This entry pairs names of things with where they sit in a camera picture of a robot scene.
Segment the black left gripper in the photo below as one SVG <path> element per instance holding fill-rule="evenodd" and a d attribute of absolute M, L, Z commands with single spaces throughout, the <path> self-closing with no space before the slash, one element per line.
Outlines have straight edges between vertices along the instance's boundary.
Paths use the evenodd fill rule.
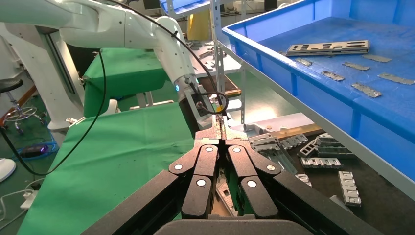
<path fill-rule="evenodd" d="M 201 101 L 197 94 L 192 94 L 190 100 L 185 97 L 179 101 L 179 107 L 192 135 L 200 131 L 202 125 L 202 117 L 196 108 L 197 101 Z"/>

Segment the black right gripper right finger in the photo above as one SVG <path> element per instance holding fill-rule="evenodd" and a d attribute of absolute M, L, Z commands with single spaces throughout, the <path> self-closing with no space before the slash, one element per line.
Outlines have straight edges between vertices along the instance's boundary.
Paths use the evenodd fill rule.
<path fill-rule="evenodd" d="M 281 167 L 256 152 L 243 132 L 232 130 L 222 117 L 222 141 L 228 186 L 238 215 L 253 214 L 257 219 L 275 219 L 278 209 L 264 183 L 281 173 Z"/>

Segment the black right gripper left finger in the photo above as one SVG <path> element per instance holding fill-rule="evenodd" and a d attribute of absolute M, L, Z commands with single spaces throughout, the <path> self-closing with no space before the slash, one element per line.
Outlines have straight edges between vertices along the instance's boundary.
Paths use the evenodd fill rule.
<path fill-rule="evenodd" d="M 182 219 L 207 219 L 211 214 L 221 139 L 220 117 L 213 115 L 212 126 L 197 131 L 193 148 L 168 168 L 169 172 L 179 176 L 185 184 Z"/>

